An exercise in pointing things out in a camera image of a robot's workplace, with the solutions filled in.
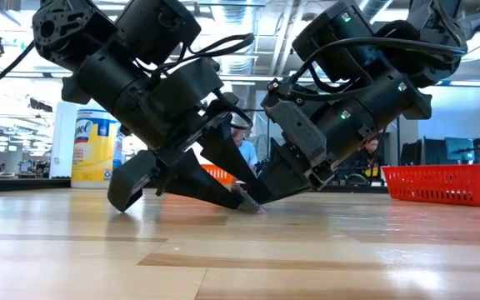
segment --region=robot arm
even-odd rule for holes
[[[262,105],[286,142],[272,140],[269,164],[259,178],[231,137],[231,113],[251,120],[236,108],[237,97],[219,92],[223,83],[211,57],[228,51],[183,58],[201,28],[179,1],[132,0],[112,22],[89,0],[42,0],[32,25],[38,53],[73,71],[63,80],[62,99],[84,104],[93,98],[124,132],[149,147],[114,170],[108,191],[114,207],[125,211],[143,186],[154,182],[157,194],[257,211],[260,204],[323,187],[343,159],[401,113],[430,118],[431,97],[418,88],[453,74],[465,53],[456,23],[447,20],[450,12],[440,2],[415,0],[411,21],[379,32],[351,0],[338,1],[312,21],[293,42],[303,67],[267,86]],[[242,42],[229,53],[249,45],[253,35],[224,41],[235,39]],[[180,60],[165,63],[179,44]],[[148,72],[140,62],[158,67]],[[324,94],[298,86],[303,73],[314,71],[314,62],[333,82],[347,82],[332,87],[314,76]],[[187,64],[169,74],[179,63]],[[209,93],[217,101],[204,107]],[[244,181],[249,194],[229,191],[203,170],[187,150],[195,142],[202,156]]]

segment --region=orange object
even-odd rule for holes
[[[233,185],[234,177],[223,171],[221,168],[216,167],[215,165],[211,164],[203,164],[201,165],[207,172],[209,172],[216,180],[218,180],[223,185]]]
[[[390,197],[480,206],[480,164],[383,167]]]

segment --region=disinfecting wipes canister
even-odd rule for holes
[[[97,104],[77,110],[72,188],[108,188],[113,169],[120,165],[119,157],[114,161],[121,147],[119,128],[120,123]]]

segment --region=blue shirt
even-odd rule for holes
[[[247,164],[254,166],[258,163],[257,151],[255,150],[255,145],[252,142],[243,141],[238,150],[243,156],[243,159],[246,160]]]

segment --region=wooden table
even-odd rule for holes
[[[480,299],[480,207],[304,194],[231,212],[153,191],[0,192],[0,299]]]

